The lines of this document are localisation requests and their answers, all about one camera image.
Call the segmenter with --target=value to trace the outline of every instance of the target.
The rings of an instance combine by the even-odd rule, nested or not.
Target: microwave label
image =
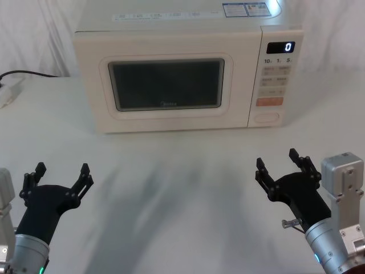
[[[223,3],[226,17],[271,16],[265,2]]]
[[[131,13],[131,14],[114,14],[113,22],[126,20],[187,20],[187,19],[209,19],[222,18],[222,11],[195,11],[191,13]]]
[[[245,3],[223,3],[226,17],[247,17]]]
[[[245,3],[245,8],[250,17],[271,16],[265,2]]]

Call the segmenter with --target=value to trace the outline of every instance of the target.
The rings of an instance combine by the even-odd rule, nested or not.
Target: white wall
[[[1,0],[0,73],[77,75],[72,35],[86,0]],[[364,0],[288,0],[306,32],[299,70],[365,70]]]

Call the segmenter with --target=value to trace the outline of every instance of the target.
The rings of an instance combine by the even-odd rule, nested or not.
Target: silver cylinder
[[[309,246],[325,272],[339,274],[364,264],[364,256],[348,257],[335,233],[339,232],[333,230],[331,218],[328,218],[312,225],[305,234]]]
[[[7,266],[15,273],[39,274],[44,267],[50,247],[38,238],[29,235],[15,236],[15,252]]]

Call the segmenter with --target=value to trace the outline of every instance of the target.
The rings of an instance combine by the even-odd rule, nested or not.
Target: microwave button
[[[290,66],[273,66],[273,67],[264,67],[262,69],[263,76],[271,76],[271,75],[289,75],[290,74]]]
[[[258,91],[259,97],[284,96],[285,87],[261,87]]]
[[[262,78],[260,81],[260,86],[261,87],[285,86],[287,84],[287,81],[288,77],[286,76]]]
[[[256,106],[257,107],[281,106],[283,102],[284,102],[284,97],[258,98],[256,101]]]
[[[259,114],[255,117],[256,123],[273,123],[279,119],[279,114],[277,113],[265,113]]]

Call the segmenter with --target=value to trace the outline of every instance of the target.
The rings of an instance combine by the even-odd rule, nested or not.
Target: door release button
[[[277,113],[265,113],[265,114],[258,114],[255,117],[256,123],[273,123],[279,119],[279,114]]]

